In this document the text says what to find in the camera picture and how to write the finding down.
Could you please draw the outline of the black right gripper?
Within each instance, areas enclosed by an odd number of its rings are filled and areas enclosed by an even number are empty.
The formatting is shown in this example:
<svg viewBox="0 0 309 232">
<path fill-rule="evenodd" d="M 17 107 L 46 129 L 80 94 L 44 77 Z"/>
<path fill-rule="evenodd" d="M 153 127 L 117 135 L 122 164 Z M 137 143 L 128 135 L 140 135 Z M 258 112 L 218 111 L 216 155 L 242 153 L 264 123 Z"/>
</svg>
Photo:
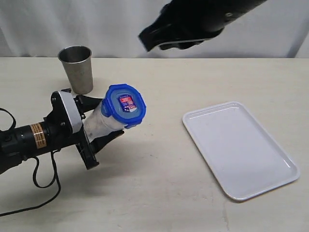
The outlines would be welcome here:
<svg viewBox="0 0 309 232">
<path fill-rule="evenodd" d="M 217 37 L 239 16 L 239 0 L 173 0 L 138 38 L 147 52 L 156 47 L 187 49 Z"/>
</svg>

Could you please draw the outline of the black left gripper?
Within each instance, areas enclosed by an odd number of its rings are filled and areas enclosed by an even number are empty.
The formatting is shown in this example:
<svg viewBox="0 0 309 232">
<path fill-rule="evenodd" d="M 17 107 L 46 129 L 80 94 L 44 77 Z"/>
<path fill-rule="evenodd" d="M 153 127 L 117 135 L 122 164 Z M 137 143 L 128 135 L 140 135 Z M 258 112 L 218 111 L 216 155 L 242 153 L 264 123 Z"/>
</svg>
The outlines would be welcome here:
<svg viewBox="0 0 309 232">
<path fill-rule="evenodd" d="M 77 95 L 73 97 L 81 115 L 82 122 L 85 119 L 85 113 L 94 110 L 102 101 L 100 98 L 92 98 L 85 95 Z M 77 133 L 69 134 L 70 131 L 68 126 L 65 126 L 65 123 L 61 123 L 60 121 L 61 119 L 56 118 L 56 114 L 54 113 L 53 108 L 47 117 L 44 118 L 44 122 L 49 134 L 47 140 L 48 147 L 52 148 L 53 150 L 58 150 L 75 145 L 86 166 L 86 169 L 88 170 L 99 165 L 95 155 L 112 140 L 120 137 L 125 133 L 124 130 L 113 131 L 108 135 L 98 137 L 89 143 L 84 131 L 84 124 Z"/>
</svg>

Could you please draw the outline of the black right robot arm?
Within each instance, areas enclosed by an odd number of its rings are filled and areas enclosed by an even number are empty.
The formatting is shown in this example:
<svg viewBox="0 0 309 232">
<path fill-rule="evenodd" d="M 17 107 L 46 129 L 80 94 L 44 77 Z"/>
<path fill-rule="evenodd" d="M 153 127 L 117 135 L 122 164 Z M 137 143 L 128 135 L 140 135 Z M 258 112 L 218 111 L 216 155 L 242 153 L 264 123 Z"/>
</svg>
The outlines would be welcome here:
<svg viewBox="0 0 309 232">
<path fill-rule="evenodd" d="M 219 36 L 224 28 L 262 0 L 172 0 L 139 39 L 146 51 L 188 49 Z"/>
</svg>

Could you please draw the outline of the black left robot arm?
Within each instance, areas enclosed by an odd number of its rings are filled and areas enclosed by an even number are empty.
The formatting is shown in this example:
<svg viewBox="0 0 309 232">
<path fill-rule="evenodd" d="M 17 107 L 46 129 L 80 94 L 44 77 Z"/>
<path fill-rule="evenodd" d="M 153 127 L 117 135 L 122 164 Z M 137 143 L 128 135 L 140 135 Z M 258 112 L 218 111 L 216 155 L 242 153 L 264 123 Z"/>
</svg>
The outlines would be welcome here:
<svg viewBox="0 0 309 232">
<path fill-rule="evenodd" d="M 51 95 L 52 111 L 42 122 L 0 132 L 0 172 L 23 161 L 75 145 L 87 169 L 98 166 L 95 155 L 109 142 L 124 134 L 117 129 L 90 142 L 84 131 L 85 113 L 94 110 L 101 99 L 73 96 L 71 89 Z"/>
</svg>

